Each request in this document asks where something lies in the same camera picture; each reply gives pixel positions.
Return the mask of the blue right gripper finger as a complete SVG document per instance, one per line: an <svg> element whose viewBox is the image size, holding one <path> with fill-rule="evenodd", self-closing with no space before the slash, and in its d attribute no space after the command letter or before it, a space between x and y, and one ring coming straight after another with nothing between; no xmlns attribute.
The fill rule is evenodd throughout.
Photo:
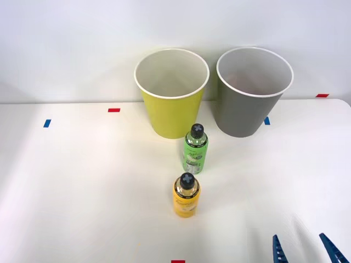
<svg viewBox="0 0 351 263"><path fill-rule="evenodd" d="M273 263L285 263L286 256L277 235L273 236Z"/></svg>
<svg viewBox="0 0 351 263"><path fill-rule="evenodd" d="M349 263L348 259L341 253L341 251L324 233L319 234L319 237L332 263Z"/></svg>

